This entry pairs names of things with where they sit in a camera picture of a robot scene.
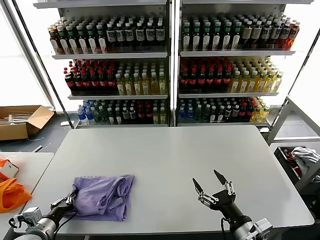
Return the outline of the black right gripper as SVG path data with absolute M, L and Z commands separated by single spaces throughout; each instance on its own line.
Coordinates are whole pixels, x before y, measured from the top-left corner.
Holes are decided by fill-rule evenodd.
M 198 201 L 205 206 L 213 206 L 212 209 L 220 211 L 231 227 L 240 227 L 245 223 L 251 222 L 252 219 L 243 214 L 235 204 L 235 191 L 233 183 L 228 181 L 217 170 L 213 170 L 219 182 L 224 186 L 225 190 L 221 190 L 212 196 L 208 195 L 195 178 L 192 178 L 195 191 L 198 194 Z

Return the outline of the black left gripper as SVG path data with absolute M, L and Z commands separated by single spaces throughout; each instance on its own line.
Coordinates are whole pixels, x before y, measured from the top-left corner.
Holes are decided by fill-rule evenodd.
M 60 198 L 51 203 L 50 212 L 46 215 L 46 218 L 59 223 L 66 214 L 75 210 L 73 202 L 76 196 L 77 192 L 73 191 L 67 197 Z

